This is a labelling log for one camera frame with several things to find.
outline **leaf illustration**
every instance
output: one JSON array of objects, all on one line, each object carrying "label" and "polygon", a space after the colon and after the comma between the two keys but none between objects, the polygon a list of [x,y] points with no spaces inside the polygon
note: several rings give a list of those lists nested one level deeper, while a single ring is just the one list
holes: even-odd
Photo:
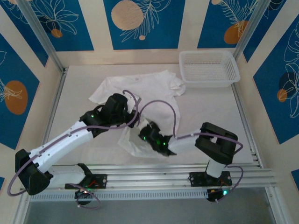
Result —
[{"label": "leaf illustration", "polygon": [[247,19],[248,16],[250,16],[253,11],[255,10],[257,4],[258,4],[259,0],[252,0],[251,4],[249,4],[248,0],[247,0],[247,3],[244,7],[246,13],[244,14],[244,20]]},{"label": "leaf illustration", "polygon": [[290,118],[295,118],[299,115],[299,95],[295,95],[290,100],[291,114]]},{"label": "leaf illustration", "polygon": [[3,4],[5,5],[6,8],[8,8],[11,12],[11,14],[21,20],[23,23],[28,24],[27,20],[23,16],[22,12],[20,11],[19,7],[16,4],[11,3],[8,0],[2,0]]},{"label": "leaf illustration", "polygon": [[231,24],[238,24],[245,17],[238,0],[222,0],[219,5],[222,7],[224,15],[231,21]]},{"label": "leaf illustration", "polygon": [[150,33],[151,29],[155,28],[155,24],[159,24],[158,12],[161,12],[169,6],[171,0],[162,6],[162,2],[165,0],[136,0],[136,4],[139,6],[143,13],[143,21],[139,27],[132,30],[125,30],[121,36],[125,36],[121,42],[128,40],[133,37],[137,39],[140,36],[146,36]]},{"label": "leaf illustration", "polygon": [[5,56],[6,56],[6,53],[5,51],[0,51],[0,65],[4,62],[5,60]]},{"label": "leaf illustration", "polygon": [[299,23],[296,28],[292,31],[288,44],[285,48],[284,61],[295,63],[299,59]]},{"label": "leaf illustration", "polygon": [[51,7],[51,4],[44,0],[35,0],[35,5],[38,7],[39,12],[43,12],[45,15],[50,18],[54,18],[54,11]]},{"label": "leaf illustration", "polygon": [[74,35],[77,34],[77,30],[76,28],[74,27],[73,24],[71,24],[70,22],[60,22],[60,25],[61,25],[61,29],[67,31],[67,32],[71,32],[73,33]]},{"label": "leaf illustration", "polygon": [[56,19],[65,22],[74,22],[79,18],[78,14],[74,14],[69,10],[61,10],[57,13]]},{"label": "leaf illustration", "polygon": [[59,11],[64,10],[65,3],[64,3],[64,1],[57,0],[57,1],[55,1],[54,6],[53,6],[53,0],[51,0],[51,6],[54,8],[54,12],[56,12],[56,14],[57,14],[57,13],[59,13]]}]

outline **white cloth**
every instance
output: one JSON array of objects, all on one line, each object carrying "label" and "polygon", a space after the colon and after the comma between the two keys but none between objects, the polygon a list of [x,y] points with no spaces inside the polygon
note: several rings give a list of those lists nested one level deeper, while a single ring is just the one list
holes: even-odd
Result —
[{"label": "white cloth", "polygon": [[[159,99],[169,103],[176,113],[175,131],[177,131],[181,116],[174,97],[180,96],[185,92],[185,85],[181,79],[176,77],[176,74],[165,70],[146,75],[107,77],[89,99],[94,103],[102,104],[112,94],[122,94],[123,90],[129,90],[141,98],[141,102],[138,105],[139,111],[152,100]],[[172,135],[174,115],[168,105],[161,102],[152,103],[143,110],[142,115],[146,119],[154,121],[159,126],[161,134]],[[126,127],[121,134],[118,144],[136,157],[163,158],[148,143],[145,143],[138,137],[139,132],[140,130],[136,127],[133,129]]]},{"label": "white cloth", "polygon": [[[90,96],[89,100],[102,104],[114,93],[122,94],[123,90],[129,90],[142,99],[138,106],[139,111],[145,104],[155,99],[169,103],[176,112],[177,131],[181,116],[174,97],[185,92],[185,85],[181,79],[176,77],[175,73],[165,70],[145,75],[107,77]],[[142,114],[158,124],[161,134],[172,134],[173,112],[168,105],[160,102],[152,103],[144,109]]]}]

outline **orange circle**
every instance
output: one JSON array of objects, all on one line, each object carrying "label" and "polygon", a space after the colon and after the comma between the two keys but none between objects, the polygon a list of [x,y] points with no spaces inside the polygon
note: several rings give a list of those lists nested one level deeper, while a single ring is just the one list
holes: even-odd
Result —
[{"label": "orange circle", "polygon": [[131,30],[143,22],[143,12],[135,2],[122,0],[113,7],[111,18],[117,28]]},{"label": "orange circle", "polygon": [[11,113],[14,113],[16,115],[23,114],[26,110],[27,102],[28,102],[28,94],[27,94],[26,87],[24,86],[23,83],[16,80],[10,81],[9,83],[6,84],[5,87],[9,88],[14,92],[21,91],[21,93],[18,94],[19,97],[14,97],[13,95],[8,95],[7,97],[5,97],[5,104]]},{"label": "orange circle", "polygon": [[62,37],[62,32],[59,29],[52,29],[51,34],[56,38]]},{"label": "orange circle", "polygon": [[238,24],[232,25],[224,34],[224,41],[227,44],[236,44],[239,42],[240,37],[247,26],[248,21],[241,21]]},{"label": "orange circle", "polygon": [[280,101],[280,102],[285,102],[286,99],[287,99],[287,92],[286,90],[284,89],[280,89],[277,93],[277,99]]}]

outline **beige circle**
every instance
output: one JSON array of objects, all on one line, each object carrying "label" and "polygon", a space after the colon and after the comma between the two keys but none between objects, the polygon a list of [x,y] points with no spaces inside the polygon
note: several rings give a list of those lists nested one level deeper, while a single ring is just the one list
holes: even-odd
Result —
[{"label": "beige circle", "polygon": [[222,2],[222,0],[211,0],[213,5],[218,5],[220,2]]},{"label": "beige circle", "polygon": [[129,0],[117,3],[111,11],[113,23],[121,30],[135,29],[143,22],[143,13],[139,6]]},{"label": "beige circle", "polygon": [[13,4],[17,4],[17,2],[15,0],[8,0],[10,3],[13,3]]},{"label": "beige circle", "polygon": [[144,36],[144,35],[141,35],[141,36],[139,37],[139,40],[144,41],[144,40],[145,40],[145,36]]},{"label": "beige circle", "polygon": [[16,115],[23,114],[26,110],[27,102],[28,102],[28,94],[27,94],[26,87],[24,86],[23,83],[17,80],[10,81],[9,83],[6,84],[6,87],[13,91],[21,91],[20,93],[21,98],[10,96],[4,99],[6,107],[11,113],[14,113]]}]

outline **metal track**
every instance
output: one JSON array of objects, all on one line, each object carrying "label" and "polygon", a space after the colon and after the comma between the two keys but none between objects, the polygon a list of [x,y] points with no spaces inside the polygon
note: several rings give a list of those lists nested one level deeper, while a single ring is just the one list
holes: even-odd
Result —
[{"label": "metal track", "polygon": [[[208,198],[207,190],[139,190],[139,191],[108,191],[99,190],[94,195],[101,201],[114,200],[161,200],[161,199],[190,199]],[[44,191],[31,197],[32,202],[66,202],[75,201],[74,192],[63,191]],[[89,197],[80,201],[94,200]]]},{"label": "metal track", "polygon": [[[258,166],[242,165],[243,179],[238,187],[273,187],[276,185],[275,175],[271,169],[262,169]],[[88,166],[94,174],[107,174],[106,190],[194,190],[210,189],[191,187],[188,180],[190,172],[204,172],[206,164],[199,165],[99,165]],[[238,168],[225,169],[230,172],[235,184],[241,171]]]}]

